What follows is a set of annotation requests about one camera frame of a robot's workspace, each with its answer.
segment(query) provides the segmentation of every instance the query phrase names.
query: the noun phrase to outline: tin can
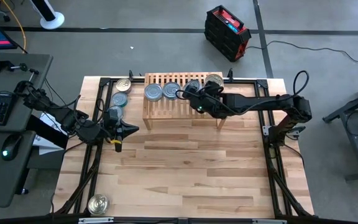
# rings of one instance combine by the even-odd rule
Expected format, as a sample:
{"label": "tin can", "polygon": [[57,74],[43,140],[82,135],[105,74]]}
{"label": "tin can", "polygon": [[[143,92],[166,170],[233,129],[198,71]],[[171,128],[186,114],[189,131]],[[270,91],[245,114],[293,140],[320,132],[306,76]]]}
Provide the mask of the tin can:
{"label": "tin can", "polygon": [[130,93],[132,90],[132,83],[128,78],[122,78],[117,81],[116,89],[118,91],[124,92],[126,94]]}
{"label": "tin can", "polygon": [[124,92],[115,93],[111,97],[111,104],[113,106],[125,107],[125,105],[127,105],[127,103],[128,103],[128,96]]}
{"label": "tin can", "polygon": [[186,90],[186,88],[190,85],[196,87],[197,91],[201,89],[201,83],[198,80],[190,80],[183,87],[183,90]]}
{"label": "tin can", "polygon": [[124,109],[120,106],[112,106],[108,110],[110,117],[121,118],[124,117]]}
{"label": "tin can", "polygon": [[162,88],[162,94],[168,99],[168,100],[175,100],[177,99],[176,92],[177,90],[180,90],[180,85],[175,82],[168,82],[164,85]]}
{"label": "tin can", "polygon": [[217,74],[210,74],[208,75],[206,78],[205,78],[205,83],[207,83],[208,81],[211,81],[211,82],[215,82],[217,83],[219,86],[223,86],[223,78],[220,77],[219,75]]}
{"label": "tin can", "polygon": [[149,101],[156,102],[162,97],[162,88],[159,84],[153,83],[146,86],[144,95]]}
{"label": "tin can", "polygon": [[92,215],[102,215],[109,209],[110,201],[102,194],[91,197],[88,202],[88,210]]}

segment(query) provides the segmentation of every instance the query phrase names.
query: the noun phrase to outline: gray floor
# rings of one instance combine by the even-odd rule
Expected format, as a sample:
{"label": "gray floor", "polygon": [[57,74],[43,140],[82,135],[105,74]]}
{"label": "gray floor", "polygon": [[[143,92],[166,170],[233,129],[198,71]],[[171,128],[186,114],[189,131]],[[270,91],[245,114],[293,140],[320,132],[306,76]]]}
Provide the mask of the gray floor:
{"label": "gray floor", "polygon": [[[16,3],[24,26],[39,26],[39,17],[28,1]],[[252,0],[50,0],[64,13],[64,27],[101,28],[192,28],[202,29],[206,11],[224,4],[257,29]],[[259,0],[264,28],[269,30],[358,30],[358,0]],[[0,24],[16,26],[15,22]],[[9,35],[22,43],[20,32]],[[27,50],[51,54],[55,60],[49,82],[65,100],[79,92],[85,75],[126,75],[145,72],[223,71],[234,68],[237,77],[265,78],[262,52],[249,49],[240,61],[228,62],[205,41],[203,34],[69,33],[27,32]],[[307,47],[331,47],[348,51],[358,60],[358,35],[266,35],[267,42],[283,40]],[[250,45],[260,46],[254,34]],[[358,172],[358,164],[340,121],[325,124],[321,118],[358,91],[358,64],[336,52],[312,52],[288,45],[268,48],[275,78],[284,78],[287,91],[300,70],[310,73],[302,95],[310,100],[313,119],[300,138],[306,175],[315,213],[323,218],[358,222],[358,181],[346,183],[344,176]],[[43,215],[50,208],[58,172],[31,172],[31,193],[15,197],[0,218]]]}

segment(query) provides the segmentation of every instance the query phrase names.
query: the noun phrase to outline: gold can lid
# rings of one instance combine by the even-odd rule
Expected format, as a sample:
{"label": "gold can lid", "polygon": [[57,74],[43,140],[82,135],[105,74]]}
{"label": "gold can lid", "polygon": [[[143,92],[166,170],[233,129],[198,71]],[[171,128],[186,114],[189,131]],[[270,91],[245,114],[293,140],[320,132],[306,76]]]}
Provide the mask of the gold can lid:
{"label": "gold can lid", "polygon": [[131,81],[128,78],[122,78],[117,81],[116,88],[118,91],[128,91],[131,88]]}
{"label": "gold can lid", "polygon": [[223,86],[223,78],[217,74],[210,74],[205,78],[205,83],[212,81],[217,83],[219,86]]}
{"label": "gold can lid", "polygon": [[110,201],[102,194],[91,197],[88,202],[88,210],[92,215],[102,215],[109,209]]}

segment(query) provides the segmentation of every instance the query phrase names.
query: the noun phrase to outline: red power station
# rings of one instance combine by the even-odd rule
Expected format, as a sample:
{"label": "red power station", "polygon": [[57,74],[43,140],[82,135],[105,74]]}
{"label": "red power station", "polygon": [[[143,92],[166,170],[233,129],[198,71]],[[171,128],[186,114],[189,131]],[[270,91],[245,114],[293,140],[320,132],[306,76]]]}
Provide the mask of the red power station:
{"label": "red power station", "polygon": [[248,40],[251,38],[251,33],[244,27],[244,23],[222,5],[206,14],[206,39],[231,62],[244,56]]}

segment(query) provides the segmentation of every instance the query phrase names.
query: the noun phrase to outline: paper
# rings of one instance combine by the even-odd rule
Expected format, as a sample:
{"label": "paper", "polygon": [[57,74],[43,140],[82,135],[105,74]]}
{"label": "paper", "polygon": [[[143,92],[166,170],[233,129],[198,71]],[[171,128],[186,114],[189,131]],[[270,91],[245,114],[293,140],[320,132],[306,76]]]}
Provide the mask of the paper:
{"label": "paper", "polygon": [[[57,131],[61,131],[63,134],[66,134],[63,130],[60,129],[60,124],[55,120],[55,118],[50,114],[42,113],[40,120],[43,121],[45,124],[53,127]],[[32,143],[33,146],[39,146],[40,148],[40,155],[44,155],[50,152],[56,152],[59,150],[63,150],[61,147],[55,145],[54,143],[36,135],[34,142]]]}

